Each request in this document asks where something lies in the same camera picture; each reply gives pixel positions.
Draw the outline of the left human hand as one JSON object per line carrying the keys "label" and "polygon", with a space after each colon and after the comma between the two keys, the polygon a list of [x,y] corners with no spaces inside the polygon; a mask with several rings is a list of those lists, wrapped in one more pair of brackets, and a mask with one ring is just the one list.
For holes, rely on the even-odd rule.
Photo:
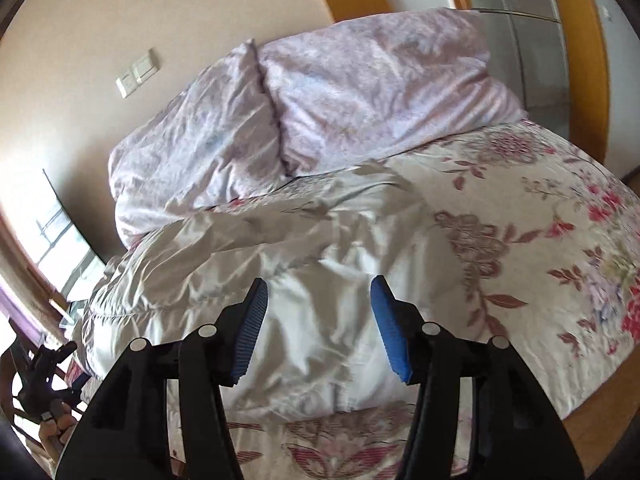
{"label": "left human hand", "polygon": [[39,439],[50,459],[57,463],[62,449],[72,436],[78,423],[72,409],[66,404],[60,404],[61,414],[58,418],[49,418],[40,422]]}

